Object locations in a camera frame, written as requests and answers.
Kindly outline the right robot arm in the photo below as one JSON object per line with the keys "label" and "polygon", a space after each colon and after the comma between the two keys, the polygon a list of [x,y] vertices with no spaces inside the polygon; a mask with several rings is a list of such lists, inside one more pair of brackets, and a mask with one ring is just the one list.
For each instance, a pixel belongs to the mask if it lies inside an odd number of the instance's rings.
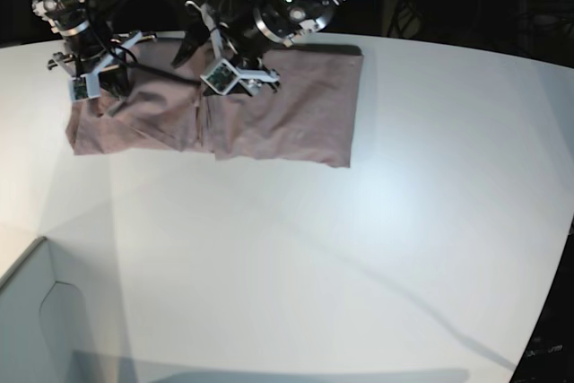
{"label": "right robot arm", "polygon": [[64,42],[63,50],[48,60],[47,69],[59,67],[67,74],[73,102],[97,99],[104,91],[118,99],[128,95],[127,66],[137,62],[131,48],[156,39],[154,33],[113,33],[91,11],[90,0],[32,0],[31,7]]}

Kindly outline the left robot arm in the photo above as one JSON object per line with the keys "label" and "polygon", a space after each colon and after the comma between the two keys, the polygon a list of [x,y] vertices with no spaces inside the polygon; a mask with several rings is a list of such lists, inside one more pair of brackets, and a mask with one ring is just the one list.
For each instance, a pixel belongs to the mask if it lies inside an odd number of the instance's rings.
{"label": "left robot arm", "polygon": [[192,21],[171,64],[181,67],[204,44],[213,59],[200,75],[205,95],[239,92],[256,96],[262,87],[280,87],[280,75],[264,64],[265,54],[322,31],[347,0],[241,0],[235,13],[187,0]]}

